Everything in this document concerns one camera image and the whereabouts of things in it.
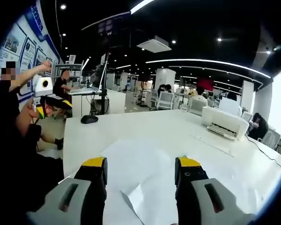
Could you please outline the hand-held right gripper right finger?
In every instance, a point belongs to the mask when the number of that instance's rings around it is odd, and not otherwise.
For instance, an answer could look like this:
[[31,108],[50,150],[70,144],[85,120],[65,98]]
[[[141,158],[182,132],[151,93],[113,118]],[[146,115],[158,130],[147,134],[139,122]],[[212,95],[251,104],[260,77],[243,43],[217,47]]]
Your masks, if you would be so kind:
[[249,225],[254,220],[255,215],[244,213],[233,193],[209,178],[194,159],[175,159],[175,185],[179,225]]

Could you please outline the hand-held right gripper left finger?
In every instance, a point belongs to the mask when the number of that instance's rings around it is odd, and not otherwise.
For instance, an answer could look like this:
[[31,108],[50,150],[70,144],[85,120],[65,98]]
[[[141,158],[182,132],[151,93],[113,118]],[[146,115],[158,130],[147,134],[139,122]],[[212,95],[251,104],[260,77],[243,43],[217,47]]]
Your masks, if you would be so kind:
[[107,158],[85,161],[73,178],[66,178],[29,212],[33,225],[102,225],[107,198]]

